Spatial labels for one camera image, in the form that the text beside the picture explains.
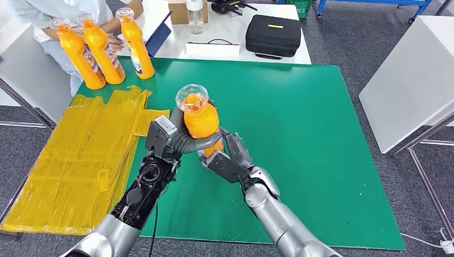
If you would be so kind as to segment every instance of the green table mat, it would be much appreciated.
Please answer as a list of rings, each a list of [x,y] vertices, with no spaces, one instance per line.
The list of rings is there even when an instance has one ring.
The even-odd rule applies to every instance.
[[[404,250],[405,245],[336,66],[153,58],[156,75],[139,79],[120,58],[120,85],[79,94],[101,96],[129,85],[148,89],[149,109],[175,106],[188,84],[208,89],[221,125],[237,131],[256,165],[272,175],[282,201],[330,246]],[[146,153],[140,138],[128,186]],[[205,170],[197,154],[182,159],[160,197],[157,237],[270,243],[243,202],[238,184]],[[142,231],[151,236],[154,214]]]

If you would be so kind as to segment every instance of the bottle cap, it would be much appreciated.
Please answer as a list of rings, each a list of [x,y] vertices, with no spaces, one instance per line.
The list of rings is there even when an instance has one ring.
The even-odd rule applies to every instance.
[[[202,10],[203,0],[186,0],[186,8],[190,11]]]
[[[200,85],[190,84],[178,91],[175,101],[184,112],[198,111],[208,103],[208,92]]]
[[[95,26],[95,16],[92,13],[84,13],[77,18],[77,22],[82,28],[91,28]]]
[[[69,19],[55,18],[50,23],[52,29],[55,30],[57,33],[65,33],[69,31],[71,28]]]
[[[126,23],[134,20],[134,11],[131,8],[120,8],[115,13],[115,17],[117,17],[120,22]]]

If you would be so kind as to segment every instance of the blue cart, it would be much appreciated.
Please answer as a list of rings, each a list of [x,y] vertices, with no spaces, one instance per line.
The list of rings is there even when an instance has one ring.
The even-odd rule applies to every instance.
[[[317,18],[322,18],[323,7],[327,0],[320,0],[319,7],[317,8]],[[422,14],[432,0],[330,0],[330,1],[341,1],[341,2],[357,2],[357,3],[377,3],[377,4],[397,4],[397,7],[402,5],[417,5],[419,6],[418,11],[413,17],[408,19],[408,23],[413,23],[416,16]]]

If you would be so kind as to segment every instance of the person's hand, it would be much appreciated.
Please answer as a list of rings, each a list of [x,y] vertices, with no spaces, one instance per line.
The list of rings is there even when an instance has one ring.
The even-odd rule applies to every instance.
[[[221,139],[221,134],[213,133],[207,138],[193,138],[187,130],[184,122],[184,112],[175,106],[170,121],[177,127],[177,134],[173,136],[170,145],[179,153],[188,154],[213,146]]]
[[[114,52],[121,51],[123,49],[123,41],[116,38],[113,34],[107,34],[107,41],[109,42],[110,48]]]

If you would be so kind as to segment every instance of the black zipper case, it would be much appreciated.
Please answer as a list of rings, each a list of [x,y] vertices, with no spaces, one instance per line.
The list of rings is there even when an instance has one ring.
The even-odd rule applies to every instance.
[[[256,14],[246,31],[246,49],[263,58],[292,57],[300,42],[299,20]]]

